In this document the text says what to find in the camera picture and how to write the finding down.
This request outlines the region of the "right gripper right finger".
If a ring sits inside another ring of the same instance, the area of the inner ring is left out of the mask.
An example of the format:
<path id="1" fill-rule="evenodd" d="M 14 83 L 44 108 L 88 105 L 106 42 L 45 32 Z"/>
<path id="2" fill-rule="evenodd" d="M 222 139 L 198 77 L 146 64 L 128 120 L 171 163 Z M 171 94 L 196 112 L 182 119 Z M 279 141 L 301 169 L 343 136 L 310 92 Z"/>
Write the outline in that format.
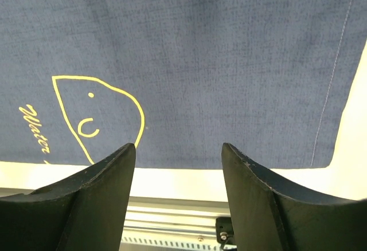
<path id="1" fill-rule="evenodd" d="M 238 250 L 366 250 L 366 200 L 304 187 L 230 143 L 221 161 Z"/>

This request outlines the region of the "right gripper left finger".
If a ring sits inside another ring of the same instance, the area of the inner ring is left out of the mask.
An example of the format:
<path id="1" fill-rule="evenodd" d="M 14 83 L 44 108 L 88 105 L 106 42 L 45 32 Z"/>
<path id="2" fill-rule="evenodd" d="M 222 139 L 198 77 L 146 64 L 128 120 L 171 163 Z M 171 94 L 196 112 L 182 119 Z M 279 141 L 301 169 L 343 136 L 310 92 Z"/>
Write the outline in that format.
<path id="1" fill-rule="evenodd" d="M 1 250 L 119 250 L 135 159 L 127 143 L 65 179 L 1 197 Z"/>

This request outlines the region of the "blue cloth placemat fish print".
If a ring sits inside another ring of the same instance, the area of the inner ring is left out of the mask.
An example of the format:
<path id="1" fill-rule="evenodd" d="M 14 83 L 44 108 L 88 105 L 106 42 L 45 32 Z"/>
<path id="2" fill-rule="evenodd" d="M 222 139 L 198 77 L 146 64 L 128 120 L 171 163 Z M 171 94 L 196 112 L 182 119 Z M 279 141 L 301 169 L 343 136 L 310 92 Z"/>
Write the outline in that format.
<path id="1" fill-rule="evenodd" d="M 330 164 L 366 0 L 1 0 L 1 160 Z"/>

